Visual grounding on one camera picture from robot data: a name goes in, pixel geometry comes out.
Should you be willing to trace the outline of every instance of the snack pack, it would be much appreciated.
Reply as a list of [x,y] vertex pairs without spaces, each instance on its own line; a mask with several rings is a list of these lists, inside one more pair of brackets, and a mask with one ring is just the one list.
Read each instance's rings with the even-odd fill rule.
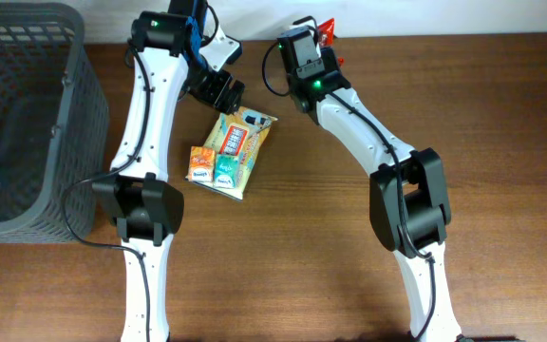
[[200,182],[235,200],[244,199],[244,189],[255,167],[261,144],[267,138],[272,123],[277,118],[241,107],[234,114],[220,114],[204,147],[212,148],[219,155],[237,157],[238,170],[235,188],[216,187],[213,182]]
[[215,170],[215,151],[207,147],[191,147],[189,181],[212,182]]

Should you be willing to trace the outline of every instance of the wooden table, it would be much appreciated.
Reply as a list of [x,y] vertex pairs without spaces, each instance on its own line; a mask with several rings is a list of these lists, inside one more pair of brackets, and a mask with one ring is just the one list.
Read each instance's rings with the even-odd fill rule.
[[[189,147],[204,141],[217,113],[191,98],[177,110],[169,169],[186,209],[168,261],[173,336],[404,334],[405,289],[370,227],[368,178],[331,134],[266,90],[260,63],[269,44],[246,43],[229,68],[246,84],[245,105],[280,118],[244,202],[182,180]],[[453,208],[446,270],[463,331],[547,341],[547,34],[342,39],[336,50],[371,112],[443,158]],[[106,164],[131,97],[123,51],[87,48],[110,105]],[[118,241],[103,215],[90,238]],[[124,278],[120,253],[0,245],[0,341],[116,341]]]

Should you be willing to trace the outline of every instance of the gray plastic basket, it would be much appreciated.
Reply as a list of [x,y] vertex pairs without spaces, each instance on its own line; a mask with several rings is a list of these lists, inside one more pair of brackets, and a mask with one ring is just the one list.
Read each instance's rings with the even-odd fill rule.
[[[102,169],[108,107],[83,41],[68,6],[0,4],[0,242],[71,240],[61,194]],[[95,205],[89,187],[68,199],[81,237]]]

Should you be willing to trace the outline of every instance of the wire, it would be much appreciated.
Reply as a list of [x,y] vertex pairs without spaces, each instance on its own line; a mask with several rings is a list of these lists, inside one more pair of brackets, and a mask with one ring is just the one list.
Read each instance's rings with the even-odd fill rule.
[[279,97],[285,97],[291,95],[291,90],[285,92],[285,93],[279,93],[275,91],[272,86],[270,85],[269,81],[267,81],[267,75],[265,74],[265,67],[267,66],[267,58],[270,56],[270,53],[272,53],[272,50],[277,47],[277,42],[274,42],[270,48],[267,49],[267,52],[265,52],[265,57],[263,57],[263,65],[261,66],[261,75],[263,76],[263,83],[265,83],[265,86],[272,92],[273,95],[279,96]]
[[434,278],[434,263],[436,262],[434,260],[434,256],[431,252],[427,254],[421,253],[417,247],[415,247],[415,244],[413,243],[413,240],[410,238],[410,234],[408,233],[408,228],[406,227],[406,216],[405,216],[405,195],[403,192],[403,177],[400,170],[400,161],[398,160],[398,156],[396,155],[396,151],[394,150],[394,146],[389,143],[389,141],[386,139],[384,134],[381,132],[381,130],[371,121],[369,120],[364,114],[360,113],[358,109],[356,109],[354,106],[348,104],[346,101],[344,101],[342,98],[340,98],[337,94],[333,92],[329,92],[329,95],[331,95],[332,98],[334,98],[337,102],[339,102],[341,105],[343,105],[349,112],[355,114],[358,116],[365,124],[368,124],[372,130],[375,131],[377,136],[379,136],[379,139],[381,142],[386,146],[387,153],[391,155],[392,159],[394,160],[394,167],[396,171],[396,190],[398,192],[398,212],[400,214],[400,225],[401,225],[401,234],[403,235],[403,240],[405,243],[405,246],[407,246],[411,252],[413,252],[417,257],[426,260],[429,263],[429,272],[430,272],[430,279],[431,279],[431,291],[432,291],[432,301],[431,306],[429,309],[429,314],[427,315],[427,319],[425,320],[424,326],[420,330],[420,332],[417,334],[417,337],[415,338],[416,341],[419,341],[419,339],[424,335],[425,331],[427,330],[427,327],[429,326],[429,322],[432,320],[432,316],[434,315],[434,309],[436,308],[436,279]]
[[147,313],[146,313],[145,332],[146,332],[146,336],[147,336],[147,338],[146,338],[147,342],[150,342],[149,329],[150,329],[150,320],[151,320],[151,297],[150,297],[150,293],[149,293],[149,283],[147,282],[147,272],[146,272],[146,269],[145,269],[145,266],[144,266],[144,258],[146,257],[146,255],[141,254],[137,250],[129,248],[129,247],[125,247],[125,246],[121,246],[121,245],[90,242],[90,241],[82,239],[81,237],[79,237],[75,233],[75,231],[71,227],[71,224],[68,220],[68,216],[66,214],[66,202],[67,202],[67,199],[69,198],[69,196],[71,195],[71,193],[73,192],[74,189],[78,188],[81,185],[91,184],[94,181],[99,181],[99,180],[102,180],[102,179],[105,179],[105,178],[108,178],[108,177],[111,177],[111,176],[118,175],[123,170],[127,169],[134,162],[134,160],[137,159],[137,157],[141,153],[142,144],[144,142],[144,137],[145,137],[146,131],[147,131],[147,123],[149,121],[149,110],[151,108],[151,94],[150,94],[151,85],[149,84],[149,78],[148,78],[148,75],[147,75],[147,71],[144,68],[144,64],[142,63],[141,57],[139,56],[139,53],[137,52],[136,48],[130,44],[129,49],[130,49],[130,52],[132,52],[132,54],[134,55],[137,63],[139,64],[139,67],[141,68],[141,73],[142,73],[142,77],[144,79],[144,84],[145,84],[144,90],[147,92],[147,96],[145,97],[144,115],[143,115],[143,119],[142,119],[142,127],[141,127],[141,134],[139,136],[139,142],[137,143],[137,146],[136,146],[132,156],[129,156],[128,160],[122,166],[120,166],[119,168],[114,169],[112,171],[109,171],[107,173],[101,174],[101,175],[97,175],[97,176],[94,176],[94,177],[91,177],[91,178],[76,181],[75,183],[68,186],[68,188],[65,189],[65,191],[63,191],[63,195],[62,195],[62,198],[61,198],[61,207],[62,207],[62,212],[63,212],[63,219],[65,220],[66,229],[73,236],[73,238],[75,240],[77,240],[81,244],[83,244],[85,246],[89,246],[89,247],[111,249],[111,250],[116,250],[116,251],[128,252],[128,253],[131,253],[132,255],[134,255],[137,258],[137,260],[139,261],[139,264],[141,265],[142,282],[143,282],[143,285],[144,285],[144,292],[145,292],[145,298],[146,298]]
[[215,12],[215,9],[213,9],[212,6],[208,5],[208,10],[210,10],[211,13],[213,13],[213,18],[215,19],[215,32],[213,32],[213,35],[210,37],[207,37],[205,41],[201,42],[200,47],[204,48],[205,46],[209,45],[215,40],[215,37],[217,36],[218,32],[218,17],[217,13]]
[[311,26],[307,26],[307,28],[313,31],[313,43],[318,46],[320,44],[320,31],[317,28],[312,28]]
[[434,257],[431,257],[427,260],[429,263],[429,275],[431,279],[431,287],[432,287],[432,303],[429,307],[429,313],[427,314],[427,318],[425,319],[424,326],[422,327],[421,331],[415,336],[415,341],[419,341],[420,338],[424,335],[425,331],[427,330],[427,327],[429,326],[429,322],[432,320],[432,317],[434,316],[434,310],[436,310],[436,279],[434,277],[434,264],[436,261],[434,260]]
[[305,23],[306,21],[310,21],[310,20],[313,21],[313,26],[315,28],[317,28],[318,27],[318,22],[315,20],[315,18],[312,15],[308,15],[308,16],[304,17],[303,19],[296,20],[292,24],[293,25],[301,25],[301,24]]

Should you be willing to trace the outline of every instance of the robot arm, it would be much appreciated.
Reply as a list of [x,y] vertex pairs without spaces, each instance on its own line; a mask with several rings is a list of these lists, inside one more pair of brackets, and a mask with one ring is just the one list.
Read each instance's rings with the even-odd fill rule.
[[124,252],[122,342],[169,339],[166,264],[184,206],[182,193],[167,183],[168,144],[179,94],[188,91],[199,101],[231,113],[239,107],[244,90],[244,84],[233,83],[222,69],[241,55],[241,43],[217,28],[211,42],[201,46],[208,8],[205,0],[177,0],[167,13],[143,12],[132,25],[129,44],[137,66],[134,91],[111,169],[121,168],[135,154],[136,158],[119,174],[92,184],[100,205],[117,226],[122,246],[142,255],[144,264],[143,273],[136,257]]
[[[400,264],[412,335],[422,342],[461,339],[462,330],[453,314],[443,266],[444,227],[450,222],[450,207],[440,158],[431,149],[416,152],[389,132],[364,107],[343,77],[332,49],[320,49],[312,32],[304,25],[277,39],[290,95],[298,109],[337,137],[370,176],[370,220],[377,237]],[[432,254],[432,265],[407,248],[400,227],[396,162],[388,153],[387,144],[366,121],[393,146],[403,182],[419,184],[418,190],[405,196],[406,226],[416,248],[422,254]]]

